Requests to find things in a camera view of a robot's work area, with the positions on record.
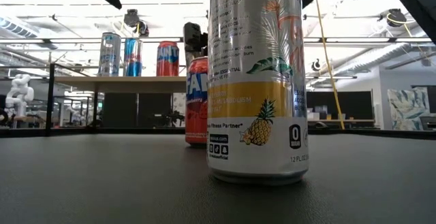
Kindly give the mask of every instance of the yellow cable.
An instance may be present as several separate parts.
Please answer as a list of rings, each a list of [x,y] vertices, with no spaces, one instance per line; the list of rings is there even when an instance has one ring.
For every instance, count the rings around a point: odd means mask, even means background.
[[[139,22],[138,22],[137,30],[138,30],[138,37],[139,37],[140,36],[140,34],[139,34]]]
[[[343,124],[341,106],[339,105],[338,92],[336,90],[336,85],[334,84],[332,69],[330,68],[330,61],[328,61],[326,38],[324,37],[324,28],[322,27],[320,5],[318,3],[318,0],[316,0],[316,8],[318,9],[318,20],[320,21],[322,44],[324,46],[324,54],[326,55],[326,63],[327,63],[328,73],[330,74],[330,81],[332,82],[332,86],[333,86],[334,99],[336,100],[336,107],[338,108],[339,120],[341,121],[341,129],[345,129],[345,126]]]
[[[389,13],[388,15],[386,15],[386,18],[389,20],[389,21],[391,21],[391,22],[393,22],[393,23],[397,23],[397,24],[409,24],[409,23],[414,23],[416,20],[411,20],[411,21],[409,21],[409,22],[401,22],[401,21],[397,21],[397,20],[393,20],[393,19],[391,19],[391,18],[389,18],[389,16],[391,15],[391,13]]]

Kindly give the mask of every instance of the can lid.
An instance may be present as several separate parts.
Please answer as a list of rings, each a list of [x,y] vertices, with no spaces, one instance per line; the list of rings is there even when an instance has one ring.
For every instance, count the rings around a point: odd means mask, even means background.
[[[197,57],[197,58],[195,58],[195,59],[192,60],[192,61],[207,61],[207,60],[208,60],[207,57]]]
[[[170,45],[170,46],[177,46],[177,43],[174,41],[162,41],[159,43],[159,45]]]

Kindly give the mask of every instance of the table surface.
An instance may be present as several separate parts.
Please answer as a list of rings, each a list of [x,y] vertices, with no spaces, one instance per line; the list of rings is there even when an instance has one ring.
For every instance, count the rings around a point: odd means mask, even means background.
[[[214,179],[183,135],[0,140],[0,223],[434,223],[436,142],[312,135],[284,187]]]

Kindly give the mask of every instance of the zero sugar logo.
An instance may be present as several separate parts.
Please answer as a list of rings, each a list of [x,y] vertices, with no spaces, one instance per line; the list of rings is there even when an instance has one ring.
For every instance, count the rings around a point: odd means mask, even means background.
[[[292,149],[299,149],[301,147],[300,125],[292,125],[289,127],[289,145]]]

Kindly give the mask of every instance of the ceiling light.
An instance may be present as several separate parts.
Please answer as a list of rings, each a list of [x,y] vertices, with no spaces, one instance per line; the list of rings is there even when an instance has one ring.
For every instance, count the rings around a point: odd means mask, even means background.
[[[50,39],[50,41],[54,44],[99,44],[102,39],[100,38],[69,38],[69,39],[61,39],[55,38]]]
[[[321,39],[318,37],[305,37],[304,42],[305,43],[318,43],[318,42],[321,42]]]
[[[142,42],[144,43],[159,43],[162,41],[172,41],[172,42],[182,42],[181,37],[147,37],[147,38],[140,38]]]
[[[414,42],[432,42],[430,38],[428,37],[400,37],[396,39],[397,42],[407,42],[407,43],[414,43]]]
[[[93,96],[92,94],[93,94],[92,92],[82,93],[82,92],[75,92],[75,91],[74,92],[66,91],[66,92],[64,92],[63,95],[66,97],[92,97]]]
[[[328,37],[327,42],[329,43],[366,43],[366,42],[387,42],[389,41],[388,37],[341,37],[341,38],[333,38]]]
[[[39,76],[48,76],[49,73],[47,71],[38,69],[38,68],[18,68],[18,71],[23,71],[28,74],[35,74]]]
[[[355,78],[357,78],[357,76],[333,76],[333,79],[355,79]],[[330,77],[307,76],[306,79],[327,80],[330,79]]]
[[[0,39],[0,44],[43,44],[42,39]]]

